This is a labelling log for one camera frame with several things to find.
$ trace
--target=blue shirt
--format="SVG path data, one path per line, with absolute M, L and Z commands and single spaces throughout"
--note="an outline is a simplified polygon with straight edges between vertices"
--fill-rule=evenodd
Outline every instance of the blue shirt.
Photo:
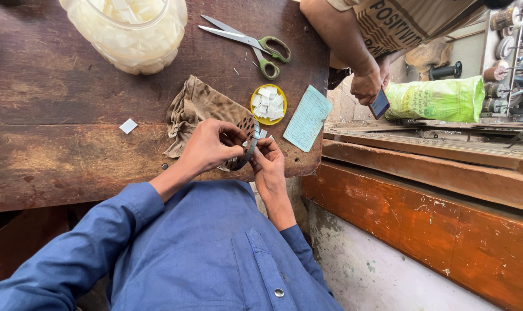
M 342 309 L 298 225 L 279 232 L 249 184 L 217 180 L 166 204 L 127 186 L 0 282 L 0 310 L 74 310 L 106 273 L 112 310 Z

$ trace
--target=smartphone screen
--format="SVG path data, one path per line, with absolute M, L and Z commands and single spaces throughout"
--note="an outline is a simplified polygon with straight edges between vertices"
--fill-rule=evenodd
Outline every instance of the smartphone screen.
M 386 97 L 386 94 L 384 94 L 384 91 L 381 88 L 379 94 L 376 96 L 375 101 L 369 104 L 369 109 L 371 109 L 371 112 L 373 113 L 375 119 L 378 120 L 389 108 L 390 103 L 388 102 L 388 98 Z

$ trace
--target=person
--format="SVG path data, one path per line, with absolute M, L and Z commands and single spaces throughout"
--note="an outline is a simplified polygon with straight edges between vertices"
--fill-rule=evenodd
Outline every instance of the person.
M 328 89 L 354 74 L 362 105 L 390 81 L 390 64 L 513 0 L 301 0 L 300 10 L 331 48 Z
M 296 224 L 274 140 L 259 139 L 250 160 L 268 218 L 248 183 L 191 181 L 241 156 L 245 139 L 229 122 L 200 122 L 175 164 L 1 281 L 0 310 L 74 310 L 107 273 L 112 310 L 341 310 Z

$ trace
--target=wooden workbench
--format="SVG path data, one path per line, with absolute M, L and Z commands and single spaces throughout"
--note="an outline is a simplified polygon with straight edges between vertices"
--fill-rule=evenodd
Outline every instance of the wooden workbench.
M 299 3 L 192 0 L 187 8 L 175 61 L 161 73 L 135 76 L 104 60 L 58 1 L 0 5 L 0 211 L 102 200 L 158 175 L 163 163 L 173 163 L 162 155 L 173 142 L 166 111 L 190 74 L 249 106 L 251 93 L 267 83 L 252 64 L 252 49 L 199 29 L 211 26 L 200 14 L 252 37 L 274 35 L 290 47 L 290 63 L 275 61 L 286 116 L 262 128 L 285 154 L 287 177 L 315 170 L 322 133 L 309 153 L 281 138 L 309 84 L 326 94 L 329 51 Z M 128 118 L 139 126 L 125 134 L 119 126 Z M 253 174 L 245 166 L 198 177 L 222 178 L 251 181 Z

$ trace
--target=scissors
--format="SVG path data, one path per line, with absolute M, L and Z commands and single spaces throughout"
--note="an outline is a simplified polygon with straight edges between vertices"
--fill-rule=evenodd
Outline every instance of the scissors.
M 265 52 L 265 53 L 271 55 L 273 58 L 276 58 L 282 62 L 289 62 L 293 57 L 292 53 L 290 52 L 289 47 L 286 46 L 286 44 L 283 41 L 281 41 L 275 37 L 268 36 L 268 37 L 264 37 L 260 40 L 257 40 L 257 39 L 254 39 L 252 37 L 245 35 L 244 33 L 241 33 L 240 31 L 238 31 L 234 28 L 231 28 L 231 27 L 223 24 L 222 22 L 220 22 L 214 18 L 205 16 L 205 15 L 200 15 L 200 16 L 207 19 L 210 23 L 216 25 L 217 27 L 219 27 L 223 30 L 198 25 L 198 27 L 200 27 L 201 29 L 204 29 L 205 31 L 214 33 L 216 35 L 220 35 L 222 37 L 225 37 L 228 39 L 233 39 L 238 42 L 242 42 L 242 43 L 252 46 L 252 48 L 254 48 L 254 53 L 256 54 L 256 57 L 258 58 L 258 61 L 260 63 L 261 73 L 268 80 L 275 80 L 275 78 L 277 78 L 279 76 L 279 67 L 275 66 L 275 64 L 273 64 L 271 61 L 266 60 L 263 57 L 262 52 Z M 267 43 L 269 41 L 274 41 L 277 44 L 279 44 L 280 46 L 282 46 L 286 51 L 287 57 L 284 57 L 279 51 L 268 46 Z M 273 70 L 272 75 L 268 74 L 267 69 L 269 67 L 271 67 Z

